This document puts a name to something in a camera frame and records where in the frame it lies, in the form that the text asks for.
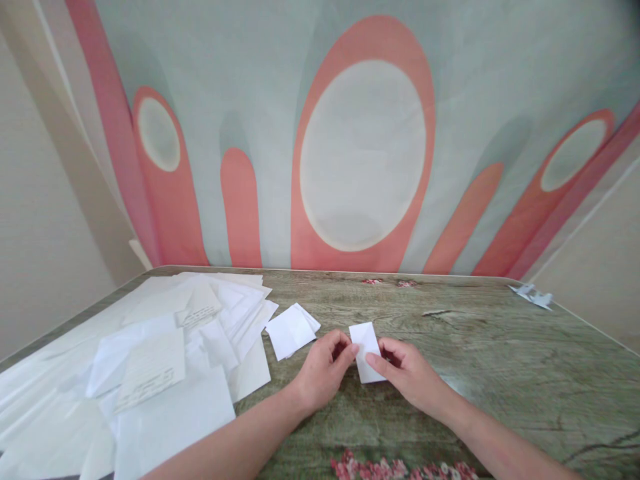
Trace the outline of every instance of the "white oval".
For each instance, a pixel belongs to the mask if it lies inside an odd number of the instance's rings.
[[[415,196],[426,138],[420,98],[402,70],[371,60],[334,78],[300,158],[302,200],[320,238],[360,251],[390,234]]]
[[[607,134],[602,120],[582,125],[555,152],[540,180],[542,190],[550,192],[562,187],[585,166],[595,154]]]
[[[158,100],[142,100],[138,112],[138,132],[142,146],[152,162],[164,171],[174,171],[180,164],[180,140],[169,112]]]

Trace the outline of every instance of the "wooden table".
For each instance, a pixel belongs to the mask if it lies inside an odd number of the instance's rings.
[[[585,478],[640,477],[640,357],[558,305],[515,295],[500,278],[162,267],[146,272],[0,363],[0,372],[92,317],[150,276],[182,271],[259,273],[276,314],[299,302],[318,336],[372,321],[378,336],[415,344],[455,390]],[[364,279],[380,278],[370,285]],[[417,285],[398,288],[398,280]],[[284,387],[310,346],[277,362],[263,332],[271,382],[236,404],[240,415]],[[284,442],[261,476],[331,478],[331,458],[401,458],[408,467],[466,461],[486,470],[450,430],[418,412],[388,382],[347,371],[336,398]]]

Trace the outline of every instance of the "left hand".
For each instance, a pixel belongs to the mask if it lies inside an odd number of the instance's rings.
[[[352,344],[340,330],[330,331],[311,347],[300,372],[287,386],[307,415],[320,410],[334,398],[356,353],[358,345]]]

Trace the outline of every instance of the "beige wall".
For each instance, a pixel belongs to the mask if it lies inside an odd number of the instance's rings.
[[[640,167],[534,278],[537,288],[640,353]]]
[[[32,2],[0,5],[0,359],[143,268]]]

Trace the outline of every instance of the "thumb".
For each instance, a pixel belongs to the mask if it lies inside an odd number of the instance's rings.
[[[350,346],[342,350],[338,358],[334,362],[335,370],[338,370],[340,376],[344,376],[347,368],[349,368],[351,362],[355,360],[355,356],[360,350],[360,347],[356,343],[352,343]]]
[[[367,363],[370,364],[371,368],[376,370],[380,375],[393,383],[393,380],[396,378],[400,370],[390,364],[388,361],[384,360],[384,358],[376,355],[374,353],[367,354]]]

